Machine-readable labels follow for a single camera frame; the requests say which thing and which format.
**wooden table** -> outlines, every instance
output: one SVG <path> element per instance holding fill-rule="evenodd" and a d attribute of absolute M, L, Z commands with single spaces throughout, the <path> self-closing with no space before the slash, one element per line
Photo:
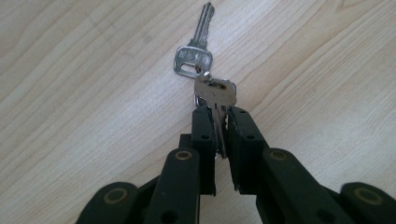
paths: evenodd
<path fill-rule="evenodd" d="M 74 223 L 102 186 L 141 186 L 191 131 L 173 61 L 205 1 L 0 3 L 0 223 Z M 396 2 L 213 1 L 213 76 L 322 185 L 396 197 Z M 260 223 L 226 160 L 201 223 Z"/>

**key blade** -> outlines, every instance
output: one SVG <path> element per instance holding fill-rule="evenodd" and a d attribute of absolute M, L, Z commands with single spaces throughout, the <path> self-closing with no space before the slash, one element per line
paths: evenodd
<path fill-rule="evenodd" d="M 199 19 L 197 29 L 195 30 L 194 38 L 190 42 L 190 46 L 206 49 L 207 34 L 209 32 L 209 23 L 215 14 L 215 8 L 208 2 L 202 9 L 201 17 Z"/>

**silver key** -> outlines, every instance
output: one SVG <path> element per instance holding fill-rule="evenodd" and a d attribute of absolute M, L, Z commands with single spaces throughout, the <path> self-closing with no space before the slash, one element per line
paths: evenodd
<path fill-rule="evenodd" d="M 212 65 L 212 54 L 206 50 L 209 22 L 215 14 L 212 4 L 206 3 L 201 13 L 194 38 L 189 45 L 177 49 L 174 70 L 177 74 L 187 77 L 198 77 L 209 71 Z M 196 72 L 185 70 L 182 67 L 190 66 Z"/>
<path fill-rule="evenodd" d="M 216 79 L 209 73 L 198 76 L 194 84 L 195 105 L 207 105 L 212 110 L 219 153 L 227 157 L 224 140 L 227 107 L 236 104 L 236 86 L 229 80 Z"/>

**wood grain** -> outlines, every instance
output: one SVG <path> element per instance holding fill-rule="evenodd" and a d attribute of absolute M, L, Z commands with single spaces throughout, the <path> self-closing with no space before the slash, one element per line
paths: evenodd
<path fill-rule="evenodd" d="M 172 68 L 205 1 L 0 3 L 0 223 L 75 223 L 102 186 L 141 186 L 191 131 Z M 213 1 L 211 72 L 271 147 L 322 185 L 396 197 L 396 2 Z M 201 223 L 260 223 L 217 160 Z"/>

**key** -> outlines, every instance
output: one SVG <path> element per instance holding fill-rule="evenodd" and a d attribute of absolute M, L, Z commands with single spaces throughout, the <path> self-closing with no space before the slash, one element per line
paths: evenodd
<path fill-rule="evenodd" d="M 207 33 L 209 31 L 209 22 L 215 13 L 212 4 L 206 3 L 201 13 L 194 38 L 189 45 L 177 49 L 174 70 L 177 74 L 187 77 L 198 77 L 208 72 L 212 65 L 212 53 L 206 50 Z M 196 72 L 183 69 L 184 67 L 195 69 Z"/>
<path fill-rule="evenodd" d="M 208 72 L 198 76 L 194 83 L 196 106 L 207 105 L 212 110 L 218 151 L 227 157 L 224 139 L 227 107 L 236 104 L 236 86 L 229 80 L 213 78 Z"/>

